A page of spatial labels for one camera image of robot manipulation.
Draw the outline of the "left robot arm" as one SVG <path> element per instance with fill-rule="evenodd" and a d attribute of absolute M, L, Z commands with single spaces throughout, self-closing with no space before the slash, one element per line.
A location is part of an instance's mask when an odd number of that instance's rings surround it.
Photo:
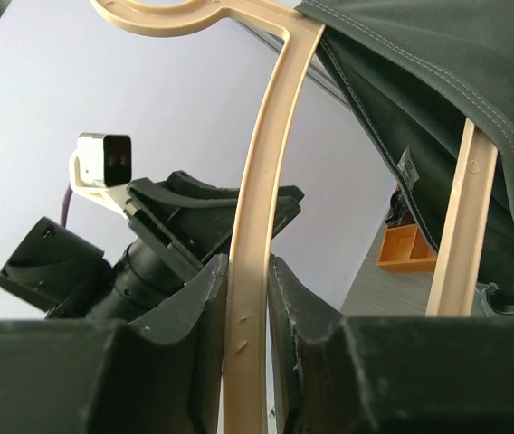
<path fill-rule="evenodd" d="M 137 238 L 111 265 L 98 247 L 42 217 L 0 270 L 0 287 L 49 318 L 132 321 L 230 250 L 239 192 L 175 171 L 121 190 Z"/>

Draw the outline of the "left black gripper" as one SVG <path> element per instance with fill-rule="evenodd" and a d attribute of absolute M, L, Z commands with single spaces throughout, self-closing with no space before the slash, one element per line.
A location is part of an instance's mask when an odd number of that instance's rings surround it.
<path fill-rule="evenodd" d="M 183 283 L 231 245 L 237 189 L 205 184 L 184 171 L 127 187 L 128 226 Z"/>

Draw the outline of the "grey t shirt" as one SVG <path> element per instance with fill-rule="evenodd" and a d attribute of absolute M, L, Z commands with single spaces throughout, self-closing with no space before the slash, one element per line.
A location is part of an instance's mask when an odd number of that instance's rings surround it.
<path fill-rule="evenodd" d="M 317 54 L 438 247 L 462 132 L 499 153 L 476 303 L 514 316 L 514 1 L 303 1 Z"/>

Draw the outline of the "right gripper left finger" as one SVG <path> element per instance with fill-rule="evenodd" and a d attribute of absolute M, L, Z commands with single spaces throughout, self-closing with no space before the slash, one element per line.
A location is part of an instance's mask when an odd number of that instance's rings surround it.
<path fill-rule="evenodd" d="M 214 433 L 228 259 L 141 318 L 0 321 L 0 433 Z"/>

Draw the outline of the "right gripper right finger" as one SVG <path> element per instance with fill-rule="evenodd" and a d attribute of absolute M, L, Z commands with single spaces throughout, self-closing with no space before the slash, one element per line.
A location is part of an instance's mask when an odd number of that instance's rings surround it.
<path fill-rule="evenodd" d="M 281 433 L 514 433 L 514 319 L 347 317 L 271 259 Z"/>

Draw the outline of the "wooden hanger grey shirt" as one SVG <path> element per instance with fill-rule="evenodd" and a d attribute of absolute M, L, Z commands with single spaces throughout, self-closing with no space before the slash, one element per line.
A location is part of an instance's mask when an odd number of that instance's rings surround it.
<path fill-rule="evenodd" d="M 224 431 L 264 433 L 267 268 L 282 162 L 322 23 L 271 1 L 186 1 L 148 5 L 98 1 L 95 9 L 131 33 L 176 37 L 223 18 L 253 25 L 284 44 L 264 97 L 243 171 L 230 252 L 224 349 Z M 468 316 L 478 277 L 497 149 L 467 121 L 426 312 Z"/>

